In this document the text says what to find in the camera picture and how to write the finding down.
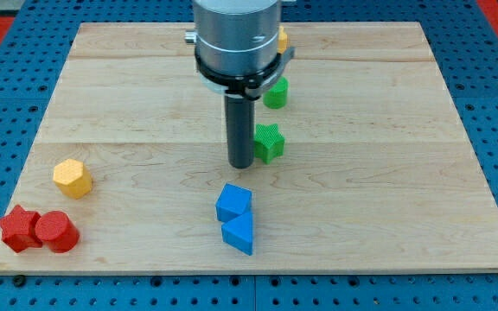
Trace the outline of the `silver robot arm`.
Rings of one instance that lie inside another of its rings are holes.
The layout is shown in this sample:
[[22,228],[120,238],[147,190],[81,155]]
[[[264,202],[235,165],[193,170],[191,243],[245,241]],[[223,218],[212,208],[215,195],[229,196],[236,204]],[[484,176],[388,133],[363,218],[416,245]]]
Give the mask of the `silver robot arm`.
[[194,0],[195,46],[204,85],[224,99],[227,155],[234,168],[254,158],[254,103],[281,78],[295,48],[278,52],[282,4],[277,0]]

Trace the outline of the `yellow block behind arm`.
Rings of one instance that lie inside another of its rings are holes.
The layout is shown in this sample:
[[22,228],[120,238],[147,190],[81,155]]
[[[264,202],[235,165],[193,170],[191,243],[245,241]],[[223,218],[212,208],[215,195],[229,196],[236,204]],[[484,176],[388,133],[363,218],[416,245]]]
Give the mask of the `yellow block behind arm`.
[[289,45],[289,38],[282,25],[278,28],[278,52],[283,54]]

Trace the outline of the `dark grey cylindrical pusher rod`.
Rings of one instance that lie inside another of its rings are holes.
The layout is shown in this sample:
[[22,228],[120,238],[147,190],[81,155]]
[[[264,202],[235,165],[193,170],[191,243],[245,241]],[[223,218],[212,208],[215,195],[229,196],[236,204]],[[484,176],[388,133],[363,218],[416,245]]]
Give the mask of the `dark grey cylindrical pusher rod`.
[[228,161],[234,168],[248,168],[254,158],[254,102],[224,97]]

